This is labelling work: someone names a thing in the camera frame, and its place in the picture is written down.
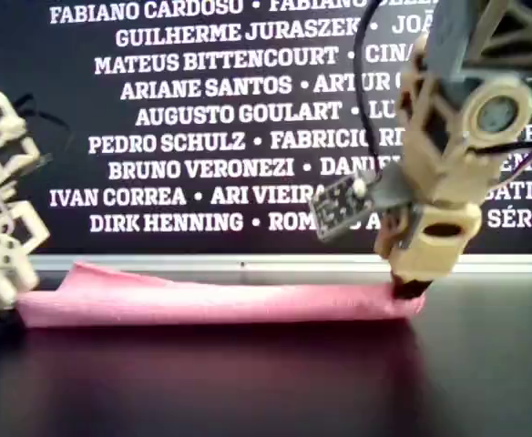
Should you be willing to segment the right gripper beige lattice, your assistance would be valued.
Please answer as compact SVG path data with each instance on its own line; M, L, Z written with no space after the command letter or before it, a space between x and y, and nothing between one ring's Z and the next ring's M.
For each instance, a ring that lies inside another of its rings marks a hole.
M494 188L510 144L532 116L532 90L498 75L448 81L425 63L426 36L416 39L401 74L402 165L425 203L480 204ZM420 297L448 275L481 227L481 208L414 206L383 212L373 249L392 269L393 295Z

